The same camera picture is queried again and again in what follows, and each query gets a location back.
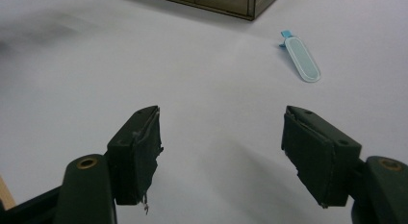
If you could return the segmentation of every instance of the white tabletop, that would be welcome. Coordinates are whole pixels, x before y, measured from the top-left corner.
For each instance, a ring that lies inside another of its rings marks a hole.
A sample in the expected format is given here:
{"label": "white tabletop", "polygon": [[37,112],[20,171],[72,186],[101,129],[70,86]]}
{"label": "white tabletop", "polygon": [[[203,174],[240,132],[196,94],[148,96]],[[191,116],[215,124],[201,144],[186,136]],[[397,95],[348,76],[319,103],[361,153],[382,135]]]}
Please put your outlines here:
{"label": "white tabletop", "polygon": [[[280,148],[287,105],[408,162],[408,0],[277,0],[253,22],[164,0],[0,0],[0,173],[17,203],[159,105],[164,153],[118,223],[351,223]],[[280,32],[321,79],[301,80]]]}

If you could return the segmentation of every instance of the clip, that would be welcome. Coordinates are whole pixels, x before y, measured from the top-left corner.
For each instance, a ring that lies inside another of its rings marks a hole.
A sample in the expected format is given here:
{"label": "clip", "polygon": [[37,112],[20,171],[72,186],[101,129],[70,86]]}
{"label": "clip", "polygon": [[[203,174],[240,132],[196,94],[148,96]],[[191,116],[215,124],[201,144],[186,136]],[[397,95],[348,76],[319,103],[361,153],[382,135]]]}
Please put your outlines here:
{"label": "clip", "polygon": [[300,77],[308,83],[318,81],[320,79],[319,68],[303,41],[299,37],[293,36],[289,30],[282,31],[281,34],[285,41],[279,46],[287,48]]}

